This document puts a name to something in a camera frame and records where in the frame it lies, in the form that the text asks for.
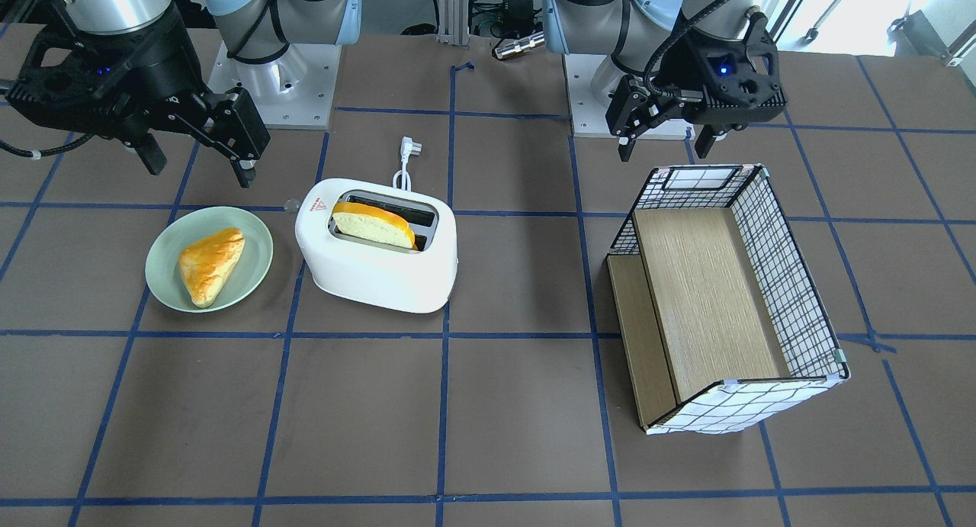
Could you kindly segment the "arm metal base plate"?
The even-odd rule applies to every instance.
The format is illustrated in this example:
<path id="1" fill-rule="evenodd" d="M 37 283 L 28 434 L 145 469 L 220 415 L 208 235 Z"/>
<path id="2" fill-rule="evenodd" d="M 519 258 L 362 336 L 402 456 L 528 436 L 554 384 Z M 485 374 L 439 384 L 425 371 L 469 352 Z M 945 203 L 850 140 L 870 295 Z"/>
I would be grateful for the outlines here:
<path id="1" fill-rule="evenodd" d="M 563 67 L 575 137 L 612 138 L 605 114 L 624 73 L 608 55 L 566 54 Z"/>
<path id="2" fill-rule="evenodd" d="M 293 44 L 278 60 L 245 64 L 220 45 L 207 85 L 214 92 L 242 86 L 269 130 L 327 130 L 342 47 Z"/>

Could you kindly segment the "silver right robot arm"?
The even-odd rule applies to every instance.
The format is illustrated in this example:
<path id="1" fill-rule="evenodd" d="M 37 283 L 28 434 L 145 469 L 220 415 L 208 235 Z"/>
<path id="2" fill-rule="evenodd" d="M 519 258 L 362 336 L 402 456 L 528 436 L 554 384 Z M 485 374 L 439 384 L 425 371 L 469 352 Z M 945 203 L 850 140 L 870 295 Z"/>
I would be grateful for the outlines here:
<path id="1" fill-rule="evenodd" d="M 271 141 L 265 108 L 321 101 L 310 54 L 356 43 L 361 0 L 204 2 L 233 75 L 224 92 L 207 85 L 175 0 L 42 0 L 51 22 L 2 94 L 40 127 L 121 142 L 150 175 L 167 163 L 153 132 L 188 135 L 247 188 Z"/>

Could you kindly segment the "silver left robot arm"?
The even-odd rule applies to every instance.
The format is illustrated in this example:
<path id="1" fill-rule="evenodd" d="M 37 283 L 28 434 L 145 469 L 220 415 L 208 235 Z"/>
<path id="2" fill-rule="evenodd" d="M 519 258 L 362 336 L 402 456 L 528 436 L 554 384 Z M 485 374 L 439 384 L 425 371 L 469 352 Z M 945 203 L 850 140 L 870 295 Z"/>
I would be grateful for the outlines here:
<path id="1" fill-rule="evenodd" d="M 700 125 L 703 159 L 728 132 L 787 106 L 767 29 L 777 1 L 544 0 L 544 39 L 552 52 L 606 55 L 619 72 L 605 121 L 621 161 L 672 120 Z"/>

